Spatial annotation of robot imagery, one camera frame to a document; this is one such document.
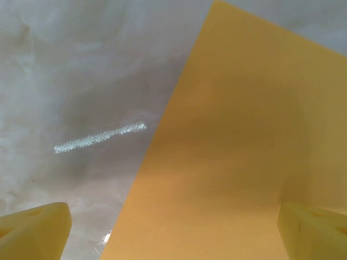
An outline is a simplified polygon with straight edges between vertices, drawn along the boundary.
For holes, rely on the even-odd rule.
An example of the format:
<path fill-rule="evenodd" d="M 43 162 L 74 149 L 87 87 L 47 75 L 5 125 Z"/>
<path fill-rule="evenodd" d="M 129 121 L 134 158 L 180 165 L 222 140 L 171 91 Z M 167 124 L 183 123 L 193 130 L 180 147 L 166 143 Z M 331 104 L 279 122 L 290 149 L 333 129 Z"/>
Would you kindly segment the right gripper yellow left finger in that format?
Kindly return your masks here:
<path fill-rule="evenodd" d="M 72 227 L 67 203 L 0 217 L 0 260 L 60 260 Z"/>

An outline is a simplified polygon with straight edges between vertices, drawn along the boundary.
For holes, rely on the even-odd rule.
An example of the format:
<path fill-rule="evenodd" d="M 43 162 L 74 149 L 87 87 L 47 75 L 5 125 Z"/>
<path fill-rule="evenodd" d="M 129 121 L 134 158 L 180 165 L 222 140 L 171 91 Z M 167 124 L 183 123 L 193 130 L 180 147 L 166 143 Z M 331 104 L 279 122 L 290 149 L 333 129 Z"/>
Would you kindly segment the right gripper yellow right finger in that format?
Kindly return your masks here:
<path fill-rule="evenodd" d="M 347 215 L 284 203 L 277 225 L 289 260 L 347 260 Z"/>

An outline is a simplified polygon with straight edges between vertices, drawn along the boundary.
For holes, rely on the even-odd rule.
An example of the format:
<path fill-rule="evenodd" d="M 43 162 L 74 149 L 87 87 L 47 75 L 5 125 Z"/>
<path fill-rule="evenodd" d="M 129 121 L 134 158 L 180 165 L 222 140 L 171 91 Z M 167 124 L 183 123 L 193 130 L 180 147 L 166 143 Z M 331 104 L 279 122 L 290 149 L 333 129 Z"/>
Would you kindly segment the orange paper sheet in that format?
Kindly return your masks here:
<path fill-rule="evenodd" d="M 347 213 L 347 57 L 216 1 L 100 260 L 294 260 L 295 203 Z"/>

